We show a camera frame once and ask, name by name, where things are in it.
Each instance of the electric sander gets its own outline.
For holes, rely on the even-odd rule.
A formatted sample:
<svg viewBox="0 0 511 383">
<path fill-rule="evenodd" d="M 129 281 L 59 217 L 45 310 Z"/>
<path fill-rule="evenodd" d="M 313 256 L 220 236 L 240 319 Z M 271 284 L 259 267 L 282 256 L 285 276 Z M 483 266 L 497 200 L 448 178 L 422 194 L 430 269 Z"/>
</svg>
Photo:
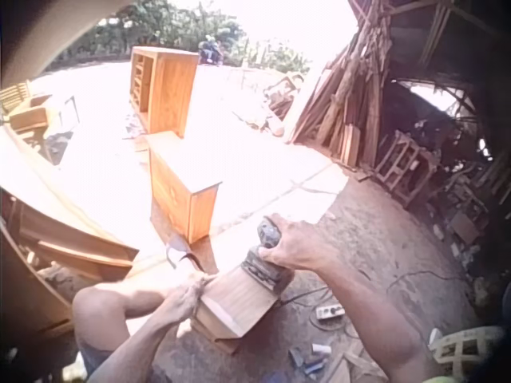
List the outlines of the electric sander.
<svg viewBox="0 0 511 383">
<path fill-rule="evenodd" d="M 293 279 L 292 270 L 263 261 L 259 256 L 261 247 L 271 249 L 279 244 L 280 230 L 271 220 L 263 218 L 257 227 L 257 234 L 261 244 L 250 248 L 241 266 L 257 282 L 270 291 L 280 294 Z"/>
</svg>

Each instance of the person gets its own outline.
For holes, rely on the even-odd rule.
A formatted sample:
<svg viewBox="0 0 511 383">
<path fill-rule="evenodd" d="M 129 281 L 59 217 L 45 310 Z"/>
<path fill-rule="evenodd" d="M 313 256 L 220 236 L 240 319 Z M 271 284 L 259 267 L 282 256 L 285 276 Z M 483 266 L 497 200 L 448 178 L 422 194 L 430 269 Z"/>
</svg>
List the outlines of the person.
<svg viewBox="0 0 511 383">
<path fill-rule="evenodd" d="M 344 306 L 366 351 L 390 381 L 449 381 L 442 377 L 418 331 L 345 260 L 343 249 L 326 241 L 309 223 L 290 222 L 280 215 L 268 218 L 282 238 L 272 249 L 261 248 L 261 258 L 293 270 L 315 272 Z M 167 254 L 177 269 L 190 276 L 166 293 L 140 291 L 121 282 L 87 288 L 74 299 L 77 344 L 89 381 L 142 382 L 157 377 L 151 364 L 158 345 L 170 329 L 192 315 L 205 284 L 213 278 L 195 271 L 198 264 L 182 241 L 179 246 L 169 245 Z M 150 319 L 130 337 L 126 318 L 153 310 Z"/>
</svg>

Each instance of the wooden cabinet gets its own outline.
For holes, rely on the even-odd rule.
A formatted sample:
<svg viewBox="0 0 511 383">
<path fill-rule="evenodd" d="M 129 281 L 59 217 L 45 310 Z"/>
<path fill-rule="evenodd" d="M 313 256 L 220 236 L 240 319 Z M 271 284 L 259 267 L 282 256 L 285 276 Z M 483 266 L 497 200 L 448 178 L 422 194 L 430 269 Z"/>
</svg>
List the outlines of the wooden cabinet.
<svg viewBox="0 0 511 383">
<path fill-rule="evenodd" d="M 194 243 L 209 234 L 221 182 L 211 153 L 174 132 L 147 135 L 146 140 L 153 198 L 172 226 Z"/>
<path fill-rule="evenodd" d="M 135 46 L 131 102 L 148 133 L 184 137 L 199 56 L 183 50 Z"/>
</svg>

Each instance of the wooden post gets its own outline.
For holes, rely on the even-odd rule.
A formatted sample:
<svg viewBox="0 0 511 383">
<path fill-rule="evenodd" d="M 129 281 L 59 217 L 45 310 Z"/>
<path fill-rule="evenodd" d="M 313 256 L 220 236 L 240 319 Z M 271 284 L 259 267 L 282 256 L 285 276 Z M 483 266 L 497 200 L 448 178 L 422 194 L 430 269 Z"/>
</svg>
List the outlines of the wooden post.
<svg viewBox="0 0 511 383">
<path fill-rule="evenodd" d="M 323 122 L 319 127 L 318 135 L 316 136 L 316 142 L 319 144 L 323 144 L 325 142 L 325 139 L 327 138 L 328 133 L 335 122 L 335 118 L 339 114 L 341 104 L 346 100 L 348 92 L 353 87 L 356 77 L 355 75 L 358 71 L 358 64 L 360 63 L 360 57 L 362 56 L 362 51 L 366 46 L 367 37 L 372 29 L 373 23 L 376 23 L 380 2 L 381 0 L 373 0 L 370 4 L 367 17 L 371 23 L 365 22 L 362 30 L 360 31 L 360 34 L 358 35 L 357 44 L 350 56 L 350 60 L 348 61 L 343 79 L 341 80 L 335 95 L 332 97 L 332 102 L 328 108 L 327 114 L 323 118 Z"/>
</svg>

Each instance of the stacked lumber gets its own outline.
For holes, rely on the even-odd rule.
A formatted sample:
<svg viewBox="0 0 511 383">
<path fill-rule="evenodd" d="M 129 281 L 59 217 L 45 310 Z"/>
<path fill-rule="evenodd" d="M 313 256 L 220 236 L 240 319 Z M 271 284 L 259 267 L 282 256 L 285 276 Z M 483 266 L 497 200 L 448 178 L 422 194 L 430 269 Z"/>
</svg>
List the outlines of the stacked lumber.
<svg viewBox="0 0 511 383">
<path fill-rule="evenodd" d="M 391 46 L 386 5 L 387 0 L 373 0 L 347 49 L 322 73 L 313 73 L 315 88 L 307 102 L 301 100 L 304 106 L 294 126 L 286 131 L 287 142 L 314 138 L 329 148 L 332 156 L 340 157 L 346 147 L 346 126 L 352 124 L 361 132 L 362 150 L 357 149 L 362 153 L 360 160 L 374 167 Z"/>
</svg>

